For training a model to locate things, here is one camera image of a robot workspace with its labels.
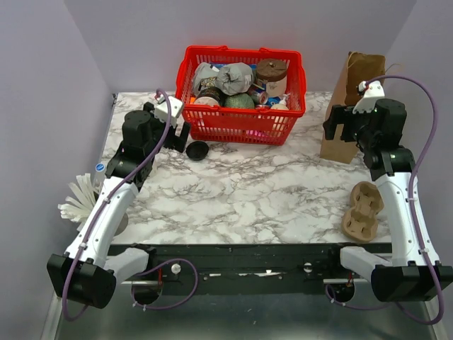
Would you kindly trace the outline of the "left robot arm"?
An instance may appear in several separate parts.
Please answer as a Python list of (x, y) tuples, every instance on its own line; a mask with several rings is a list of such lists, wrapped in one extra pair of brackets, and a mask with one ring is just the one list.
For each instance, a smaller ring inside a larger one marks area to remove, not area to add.
[(190, 125), (184, 123), (180, 134), (175, 134), (182, 112), (183, 103), (170, 97), (160, 98), (156, 105), (147, 102), (141, 110), (125, 115), (122, 141), (106, 166), (92, 211), (67, 250), (51, 255), (47, 262), (55, 293), (63, 303), (74, 301), (102, 309), (123, 281), (134, 275), (148, 280), (156, 274), (151, 246), (133, 244), (114, 257), (108, 257), (108, 250), (161, 148), (185, 149)]

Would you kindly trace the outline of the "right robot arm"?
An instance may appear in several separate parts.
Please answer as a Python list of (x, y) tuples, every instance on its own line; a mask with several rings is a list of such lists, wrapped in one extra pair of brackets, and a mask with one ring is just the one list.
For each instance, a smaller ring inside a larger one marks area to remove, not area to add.
[(435, 252), (418, 200), (415, 160), (400, 144), (407, 112), (403, 103), (379, 99), (370, 112), (334, 105), (323, 123), (325, 137), (355, 142), (364, 154), (386, 211), (392, 257), (386, 261), (359, 246), (345, 246), (326, 259), (327, 272), (336, 278), (350, 270), (372, 286), (381, 302), (428, 301), (452, 283), (452, 267), (443, 266)]

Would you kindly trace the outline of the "black coffee cup lid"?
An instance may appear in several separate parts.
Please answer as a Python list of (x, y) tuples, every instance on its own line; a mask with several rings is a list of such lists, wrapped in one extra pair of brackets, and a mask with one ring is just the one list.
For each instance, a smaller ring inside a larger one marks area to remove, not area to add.
[(209, 145), (203, 141), (191, 142), (185, 150), (188, 158), (194, 162), (202, 161), (206, 158), (210, 150)]

